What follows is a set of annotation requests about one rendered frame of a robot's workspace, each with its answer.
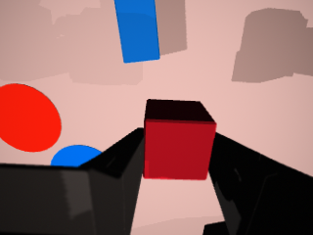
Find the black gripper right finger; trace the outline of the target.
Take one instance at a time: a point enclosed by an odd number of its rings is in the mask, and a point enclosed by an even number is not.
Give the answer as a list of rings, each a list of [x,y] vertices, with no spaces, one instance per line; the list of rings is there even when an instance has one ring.
[[[208,173],[230,235],[313,235],[313,176],[218,132]]]

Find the red cube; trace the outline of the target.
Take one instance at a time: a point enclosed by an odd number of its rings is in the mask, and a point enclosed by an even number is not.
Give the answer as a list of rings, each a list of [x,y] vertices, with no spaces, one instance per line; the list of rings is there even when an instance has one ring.
[[[148,99],[143,177],[206,180],[216,125],[201,101]]]

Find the blue block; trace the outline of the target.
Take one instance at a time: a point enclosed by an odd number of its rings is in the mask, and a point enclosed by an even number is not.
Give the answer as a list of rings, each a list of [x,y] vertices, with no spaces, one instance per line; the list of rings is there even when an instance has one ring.
[[[159,60],[155,0],[114,0],[123,63]]]

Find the blue circle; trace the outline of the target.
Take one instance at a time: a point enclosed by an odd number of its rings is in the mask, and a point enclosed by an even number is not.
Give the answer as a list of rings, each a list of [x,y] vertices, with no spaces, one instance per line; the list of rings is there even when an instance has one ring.
[[[71,145],[58,151],[50,165],[81,165],[102,152],[90,146]]]

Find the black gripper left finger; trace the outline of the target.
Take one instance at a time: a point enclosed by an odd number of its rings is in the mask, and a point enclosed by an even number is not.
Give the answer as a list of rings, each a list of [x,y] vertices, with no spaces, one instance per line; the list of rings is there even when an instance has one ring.
[[[0,232],[130,235],[144,139],[138,127],[79,166],[0,163]]]

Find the red circle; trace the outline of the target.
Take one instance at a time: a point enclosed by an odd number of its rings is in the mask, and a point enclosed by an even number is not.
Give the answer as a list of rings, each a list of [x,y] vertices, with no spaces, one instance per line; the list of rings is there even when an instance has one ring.
[[[62,124],[54,104],[37,89],[12,83],[0,87],[0,138],[25,152],[41,152],[59,139]]]

